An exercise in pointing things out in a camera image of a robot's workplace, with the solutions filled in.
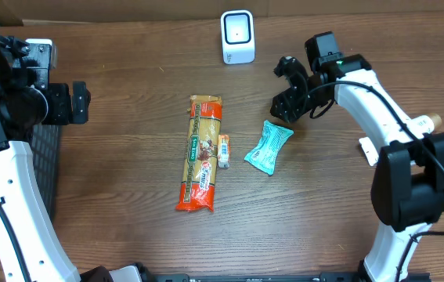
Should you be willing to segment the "teal snack packet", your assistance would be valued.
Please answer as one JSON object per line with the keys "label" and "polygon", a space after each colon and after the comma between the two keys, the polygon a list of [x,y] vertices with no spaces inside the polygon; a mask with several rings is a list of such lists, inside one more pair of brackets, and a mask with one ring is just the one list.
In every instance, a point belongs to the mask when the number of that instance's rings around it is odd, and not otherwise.
{"label": "teal snack packet", "polygon": [[273,175],[277,155],[293,134],[293,130],[265,120],[258,145],[245,156],[244,160],[267,175]]}

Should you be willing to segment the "small orange snack packet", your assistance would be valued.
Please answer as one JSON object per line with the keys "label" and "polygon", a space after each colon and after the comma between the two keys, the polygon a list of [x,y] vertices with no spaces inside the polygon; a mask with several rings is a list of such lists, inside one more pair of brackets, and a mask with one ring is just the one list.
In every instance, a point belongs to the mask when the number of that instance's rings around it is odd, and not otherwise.
{"label": "small orange snack packet", "polygon": [[229,168],[230,166],[230,145],[228,135],[218,136],[218,166]]}

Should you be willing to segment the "white tube gold cap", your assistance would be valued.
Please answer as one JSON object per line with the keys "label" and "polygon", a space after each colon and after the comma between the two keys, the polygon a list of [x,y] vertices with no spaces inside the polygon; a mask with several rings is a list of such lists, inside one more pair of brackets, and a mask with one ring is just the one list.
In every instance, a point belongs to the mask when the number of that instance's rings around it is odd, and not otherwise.
{"label": "white tube gold cap", "polygon": [[[421,128],[421,131],[423,133],[433,133],[442,125],[441,117],[435,113],[416,117],[413,119],[413,122]],[[379,155],[370,138],[363,137],[359,139],[359,145],[367,159],[369,166],[375,166],[378,161]]]}

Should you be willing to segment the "spaghetti pasta packet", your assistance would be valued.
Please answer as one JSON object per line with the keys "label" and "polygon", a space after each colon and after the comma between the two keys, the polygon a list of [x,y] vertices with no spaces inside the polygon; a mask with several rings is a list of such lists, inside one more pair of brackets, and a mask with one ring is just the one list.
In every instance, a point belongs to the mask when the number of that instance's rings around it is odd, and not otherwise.
{"label": "spaghetti pasta packet", "polygon": [[190,97],[190,119],[178,211],[214,210],[218,135],[222,121],[222,98]]}

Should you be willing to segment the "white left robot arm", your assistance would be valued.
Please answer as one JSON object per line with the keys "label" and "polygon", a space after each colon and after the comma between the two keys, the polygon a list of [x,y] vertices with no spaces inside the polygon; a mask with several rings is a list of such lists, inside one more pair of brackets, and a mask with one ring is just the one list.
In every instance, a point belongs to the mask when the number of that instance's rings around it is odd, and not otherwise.
{"label": "white left robot arm", "polygon": [[0,262],[8,281],[143,282],[137,265],[80,273],[54,231],[34,174],[35,125],[84,124],[91,95],[83,81],[52,83],[51,40],[0,35]]}

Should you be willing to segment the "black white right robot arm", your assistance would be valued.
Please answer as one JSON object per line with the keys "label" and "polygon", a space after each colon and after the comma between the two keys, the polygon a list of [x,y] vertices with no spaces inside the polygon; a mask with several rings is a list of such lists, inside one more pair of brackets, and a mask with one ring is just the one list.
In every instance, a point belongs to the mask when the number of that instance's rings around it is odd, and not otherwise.
{"label": "black white right robot arm", "polygon": [[374,245],[351,281],[428,281],[407,267],[424,236],[444,212],[444,133],[427,130],[394,102],[370,63],[360,54],[345,56],[332,32],[305,42],[311,67],[283,56],[273,72],[290,85],[273,98],[272,116],[287,123],[334,104],[346,109],[377,154],[370,197],[380,221]]}

